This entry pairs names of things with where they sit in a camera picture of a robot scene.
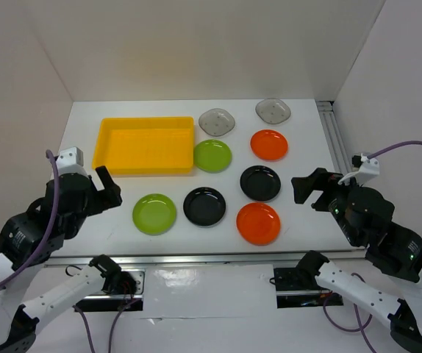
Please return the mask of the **green plate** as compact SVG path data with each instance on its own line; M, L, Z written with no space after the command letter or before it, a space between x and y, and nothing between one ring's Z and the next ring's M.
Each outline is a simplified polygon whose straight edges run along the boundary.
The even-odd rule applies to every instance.
M193 150L194 165L208 173L219 173L227 169L232 161L231 149L220 140L204 140Z
M132 220L140 232L155 236L167 232L174 225L176 214L176 206L169 197L151 193L136 202Z

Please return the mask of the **black plate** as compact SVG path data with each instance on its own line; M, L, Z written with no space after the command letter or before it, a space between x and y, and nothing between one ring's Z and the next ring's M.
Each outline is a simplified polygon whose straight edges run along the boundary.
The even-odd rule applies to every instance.
M240 176L240 188L250 199L257 202L269 202L275 199L281 190L279 175L264 165L248 167Z
M224 217L226 201L216 189L200 187L186 195L183 211L192 224L198 227L211 227Z

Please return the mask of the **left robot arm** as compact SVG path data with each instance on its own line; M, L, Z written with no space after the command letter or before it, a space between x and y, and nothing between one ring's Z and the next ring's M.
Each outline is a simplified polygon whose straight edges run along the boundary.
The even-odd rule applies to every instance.
M131 299L136 281L105 254L50 291L24 300L32 280L85 219L122 203L121 189L104 166L96 168L103 189L90 176L56 174L44 197L10 218L0 233L0 352L26 352L58 316L86 296L103 292Z

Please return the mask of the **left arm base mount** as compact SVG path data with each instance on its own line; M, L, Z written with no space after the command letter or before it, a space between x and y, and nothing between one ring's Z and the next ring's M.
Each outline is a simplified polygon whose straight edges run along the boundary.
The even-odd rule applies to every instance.
M132 303L130 307L126 308L127 312L142 311L145 271L126 270L121 275L122 279L115 289L110 292L100 290L86 296L76 306L86 313L113 313Z

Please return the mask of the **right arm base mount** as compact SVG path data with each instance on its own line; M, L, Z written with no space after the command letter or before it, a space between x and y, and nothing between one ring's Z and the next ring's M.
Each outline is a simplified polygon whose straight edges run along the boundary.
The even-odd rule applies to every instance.
M283 308L343 306L338 294L306 282L298 268L275 268L269 282L276 290L276 306Z

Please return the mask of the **clear grey plate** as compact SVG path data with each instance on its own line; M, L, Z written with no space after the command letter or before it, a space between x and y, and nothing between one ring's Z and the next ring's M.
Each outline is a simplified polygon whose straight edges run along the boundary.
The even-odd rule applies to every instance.
M209 136L220 137L235 128L235 119L228 111L213 108L199 117L199 126Z
M291 109L280 99L264 99L257 103L255 112L258 117L267 124L277 125L287 121L291 115Z

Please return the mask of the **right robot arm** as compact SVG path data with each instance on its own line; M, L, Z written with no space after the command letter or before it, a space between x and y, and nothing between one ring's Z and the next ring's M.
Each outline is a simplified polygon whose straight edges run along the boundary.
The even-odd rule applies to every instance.
M292 178L291 184L297 204L305 203L313 191L321 192L313 210L328 212L349 244L364 248L365 259L389 277L402 296L371 287L317 251L298 262L298 283L341 295L387 327L400 347L422 352L421 236L393 222L395 207L380 192L347 182L341 174L316 168L309 176Z

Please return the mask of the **orange plate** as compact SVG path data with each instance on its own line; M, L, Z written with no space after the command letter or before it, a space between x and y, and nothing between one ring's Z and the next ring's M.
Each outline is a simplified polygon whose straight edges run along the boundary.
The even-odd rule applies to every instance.
M267 161L282 159L289 149L286 137L272 129L262 129L254 133L250 147L258 158Z
M269 205L252 202L237 213L236 227L241 237L250 244L267 246L278 238L281 221Z

